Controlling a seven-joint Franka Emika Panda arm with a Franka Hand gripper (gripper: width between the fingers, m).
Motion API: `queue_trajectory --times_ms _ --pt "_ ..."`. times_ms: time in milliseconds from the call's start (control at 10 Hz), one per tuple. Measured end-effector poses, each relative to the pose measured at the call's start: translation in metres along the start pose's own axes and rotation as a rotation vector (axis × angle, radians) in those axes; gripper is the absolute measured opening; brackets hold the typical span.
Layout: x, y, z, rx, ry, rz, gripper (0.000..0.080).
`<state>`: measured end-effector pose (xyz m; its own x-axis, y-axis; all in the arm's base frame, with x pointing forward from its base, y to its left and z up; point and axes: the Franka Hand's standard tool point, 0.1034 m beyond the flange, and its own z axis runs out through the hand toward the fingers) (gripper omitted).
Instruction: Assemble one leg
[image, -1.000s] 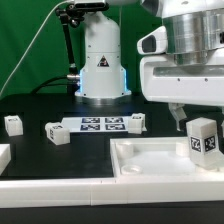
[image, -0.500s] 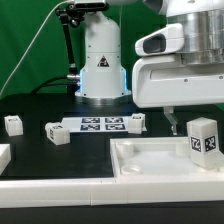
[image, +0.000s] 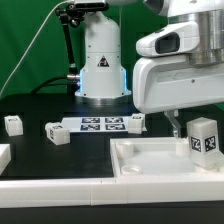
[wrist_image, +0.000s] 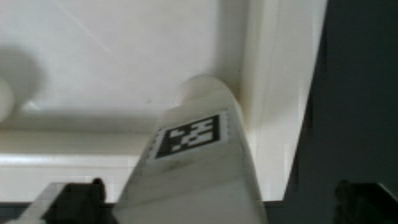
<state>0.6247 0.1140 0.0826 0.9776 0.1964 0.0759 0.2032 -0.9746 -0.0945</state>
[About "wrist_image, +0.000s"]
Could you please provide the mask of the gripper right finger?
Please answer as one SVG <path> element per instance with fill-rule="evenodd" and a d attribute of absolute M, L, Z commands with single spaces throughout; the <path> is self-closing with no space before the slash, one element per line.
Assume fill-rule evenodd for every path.
<path fill-rule="evenodd" d="M 334 197 L 334 224 L 398 224 L 398 184 L 343 180 Z"/>

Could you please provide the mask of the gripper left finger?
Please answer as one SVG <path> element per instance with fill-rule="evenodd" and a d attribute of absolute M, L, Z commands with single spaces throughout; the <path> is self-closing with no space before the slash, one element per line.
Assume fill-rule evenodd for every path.
<path fill-rule="evenodd" d="M 11 224 L 111 224 L 105 183 L 52 183 Z"/>

